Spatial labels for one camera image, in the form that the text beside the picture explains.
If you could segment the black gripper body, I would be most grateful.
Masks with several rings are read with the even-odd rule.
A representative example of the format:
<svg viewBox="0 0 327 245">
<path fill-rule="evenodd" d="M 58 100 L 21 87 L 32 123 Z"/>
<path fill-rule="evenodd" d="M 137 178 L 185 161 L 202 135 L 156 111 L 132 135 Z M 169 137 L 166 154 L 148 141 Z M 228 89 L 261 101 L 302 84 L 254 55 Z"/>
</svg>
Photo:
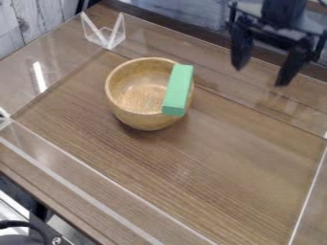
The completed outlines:
<svg viewBox="0 0 327 245">
<path fill-rule="evenodd" d="M 252 39 L 286 52 L 294 45 L 311 51 L 308 62 L 317 61 L 327 43 L 327 27 L 311 19 L 308 0 L 261 0 L 249 3 L 233 0 L 228 4 L 226 27 L 238 18 L 252 21 Z"/>
</svg>

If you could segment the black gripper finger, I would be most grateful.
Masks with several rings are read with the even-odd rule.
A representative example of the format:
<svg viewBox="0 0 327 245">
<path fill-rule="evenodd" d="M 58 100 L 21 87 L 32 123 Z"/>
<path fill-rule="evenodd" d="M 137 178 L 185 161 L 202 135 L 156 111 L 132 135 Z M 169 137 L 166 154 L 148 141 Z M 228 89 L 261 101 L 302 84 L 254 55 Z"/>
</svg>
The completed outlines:
<svg viewBox="0 0 327 245">
<path fill-rule="evenodd" d="M 300 69 L 307 64 L 309 54 L 311 51 L 302 45 L 294 45 L 289 49 L 284 64 L 277 74 L 276 86 L 286 86 L 289 84 Z"/>
<path fill-rule="evenodd" d="M 230 27 L 230 63 L 240 71 L 246 65 L 252 54 L 252 21 L 238 18 Z"/>
</svg>

